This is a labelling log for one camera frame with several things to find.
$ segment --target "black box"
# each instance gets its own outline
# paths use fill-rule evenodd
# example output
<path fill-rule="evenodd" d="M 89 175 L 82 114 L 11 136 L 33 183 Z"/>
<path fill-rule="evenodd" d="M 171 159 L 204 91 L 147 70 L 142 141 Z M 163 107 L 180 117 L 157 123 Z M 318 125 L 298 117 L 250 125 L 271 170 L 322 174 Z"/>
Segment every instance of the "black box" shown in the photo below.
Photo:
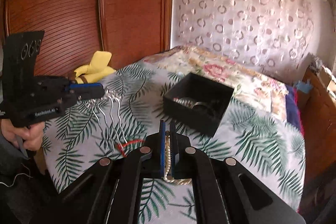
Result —
<path fill-rule="evenodd" d="M 163 111 L 170 117 L 213 137 L 230 103 L 234 89 L 208 78 L 189 73 L 163 96 Z M 192 98 L 209 107 L 186 107 L 174 98 Z"/>

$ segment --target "bed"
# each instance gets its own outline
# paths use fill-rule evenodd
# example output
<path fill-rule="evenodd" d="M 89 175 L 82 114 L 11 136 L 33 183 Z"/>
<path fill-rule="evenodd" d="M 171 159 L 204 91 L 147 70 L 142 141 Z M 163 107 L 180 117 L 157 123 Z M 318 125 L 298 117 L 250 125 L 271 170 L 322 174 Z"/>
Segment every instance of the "bed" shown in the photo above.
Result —
<path fill-rule="evenodd" d="M 113 108 L 115 129 L 124 129 L 124 152 L 100 145 L 101 130 L 111 129 L 100 112 L 100 125 L 85 102 L 67 110 L 63 117 L 46 122 L 43 151 L 58 192 L 102 157 L 119 159 L 158 132 L 159 121 L 170 120 L 163 112 L 162 96 L 188 72 L 235 88 L 229 107 L 213 138 L 201 135 L 177 121 L 177 131 L 210 157 L 235 157 L 253 175 L 297 210 L 305 178 L 305 142 L 295 90 L 265 75 L 244 68 L 225 56 L 195 46 L 179 46 L 146 57 L 118 70 L 101 83 L 123 94 L 121 125 Z M 100 105 L 109 113 L 110 104 Z M 139 223 L 196 223 L 190 184 L 145 179 Z"/>

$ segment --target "wooden wardrobe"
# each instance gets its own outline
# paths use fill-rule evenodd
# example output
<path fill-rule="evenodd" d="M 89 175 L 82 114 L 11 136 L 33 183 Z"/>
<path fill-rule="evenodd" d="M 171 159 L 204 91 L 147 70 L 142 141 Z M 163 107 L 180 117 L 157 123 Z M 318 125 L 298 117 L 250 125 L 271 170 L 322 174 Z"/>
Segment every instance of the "wooden wardrobe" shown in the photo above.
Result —
<path fill-rule="evenodd" d="M 171 0 L 3 0 L 5 35 L 45 30 L 36 75 L 66 75 L 93 53 L 115 69 L 169 48 Z"/>

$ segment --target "round silver bolt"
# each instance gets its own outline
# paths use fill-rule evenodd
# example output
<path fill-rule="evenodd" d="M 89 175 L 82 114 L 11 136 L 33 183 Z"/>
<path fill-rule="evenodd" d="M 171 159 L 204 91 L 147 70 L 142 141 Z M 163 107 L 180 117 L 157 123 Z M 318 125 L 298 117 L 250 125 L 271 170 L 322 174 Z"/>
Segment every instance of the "round silver bolt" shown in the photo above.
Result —
<path fill-rule="evenodd" d="M 225 163 L 226 163 L 227 165 L 234 166 L 234 165 L 236 165 L 237 161 L 236 161 L 234 158 L 227 158 L 227 159 L 225 160 Z"/>
<path fill-rule="evenodd" d="M 193 147 L 187 147 L 187 148 L 185 149 L 185 152 L 186 152 L 187 154 L 195 154 L 196 149 L 193 148 Z"/>
<path fill-rule="evenodd" d="M 101 166 L 106 166 L 106 165 L 109 165 L 111 162 L 111 160 L 109 158 L 102 158 L 99 160 L 99 164 Z"/>
<path fill-rule="evenodd" d="M 142 148 L 140 148 L 140 152 L 142 154 L 148 154 L 151 151 L 151 149 L 148 146 L 143 146 Z"/>

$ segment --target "yellow stuffed animal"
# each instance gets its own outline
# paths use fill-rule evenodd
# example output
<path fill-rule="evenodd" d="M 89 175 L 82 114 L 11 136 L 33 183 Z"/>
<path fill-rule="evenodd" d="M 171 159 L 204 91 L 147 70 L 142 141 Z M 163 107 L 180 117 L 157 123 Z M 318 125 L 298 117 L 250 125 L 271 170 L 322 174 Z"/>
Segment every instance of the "yellow stuffed animal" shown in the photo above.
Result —
<path fill-rule="evenodd" d="M 108 66 L 112 54 L 110 52 L 96 51 L 89 65 L 80 66 L 74 70 L 75 81 L 78 84 L 95 83 L 115 70 Z"/>

